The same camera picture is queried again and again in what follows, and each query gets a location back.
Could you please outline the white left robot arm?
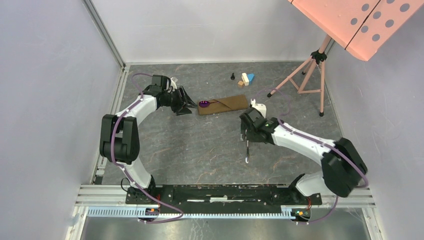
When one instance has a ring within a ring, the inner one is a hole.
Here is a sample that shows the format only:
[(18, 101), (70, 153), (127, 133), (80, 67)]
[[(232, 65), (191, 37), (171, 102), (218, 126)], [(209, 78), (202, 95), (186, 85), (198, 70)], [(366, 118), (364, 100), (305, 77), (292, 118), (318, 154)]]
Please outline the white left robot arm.
[(128, 107), (116, 114), (106, 114), (101, 120), (99, 153), (117, 166), (138, 190), (145, 204), (157, 198), (154, 177), (140, 160), (139, 125), (161, 107), (169, 107), (178, 116), (191, 114), (197, 104), (183, 86), (164, 75), (152, 75), (151, 84), (138, 88), (139, 95)]

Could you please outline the silver fork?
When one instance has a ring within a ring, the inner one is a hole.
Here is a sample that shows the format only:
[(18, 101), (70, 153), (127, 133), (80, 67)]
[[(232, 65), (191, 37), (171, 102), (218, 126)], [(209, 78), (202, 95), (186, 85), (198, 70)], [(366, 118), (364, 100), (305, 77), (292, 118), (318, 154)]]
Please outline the silver fork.
[(246, 140), (246, 156), (245, 156), (245, 163), (248, 164), (249, 163), (249, 159), (250, 159), (250, 149), (249, 149), (249, 141)]

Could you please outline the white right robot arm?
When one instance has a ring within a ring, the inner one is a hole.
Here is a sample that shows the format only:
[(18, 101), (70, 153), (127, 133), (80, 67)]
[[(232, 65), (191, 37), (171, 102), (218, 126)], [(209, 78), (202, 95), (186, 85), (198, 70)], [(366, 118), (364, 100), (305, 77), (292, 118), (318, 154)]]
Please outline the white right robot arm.
[(265, 118), (254, 107), (240, 115), (240, 131), (249, 143), (272, 144), (295, 151), (320, 166), (291, 183), (289, 199), (302, 204), (314, 194), (332, 193), (346, 198), (356, 188), (366, 188), (368, 168), (347, 138), (325, 139), (294, 128), (279, 118)]

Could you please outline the brown cloth napkin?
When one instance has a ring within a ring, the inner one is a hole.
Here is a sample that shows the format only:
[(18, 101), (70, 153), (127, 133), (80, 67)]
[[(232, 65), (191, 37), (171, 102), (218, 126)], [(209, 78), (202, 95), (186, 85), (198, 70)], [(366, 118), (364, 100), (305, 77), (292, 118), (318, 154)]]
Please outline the brown cloth napkin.
[(213, 103), (206, 108), (197, 106), (198, 114), (201, 116), (212, 115), (218, 113), (232, 112), (238, 110), (245, 110), (248, 108), (249, 103), (244, 94), (234, 95), (224, 98), (210, 99), (204, 101), (219, 101), (219, 103)]

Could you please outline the purple spoon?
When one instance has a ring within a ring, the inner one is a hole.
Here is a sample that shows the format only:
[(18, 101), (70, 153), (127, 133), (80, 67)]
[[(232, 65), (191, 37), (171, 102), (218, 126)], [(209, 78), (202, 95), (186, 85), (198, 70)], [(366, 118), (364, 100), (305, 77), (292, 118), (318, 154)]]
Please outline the purple spoon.
[(215, 104), (215, 103), (220, 103), (219, 101), (208, 101), (208, 100), (201, 100), (198, 103), (198, 106), (200, 108), (207, 108), (208, 106), (210, 106), (211, 104)]

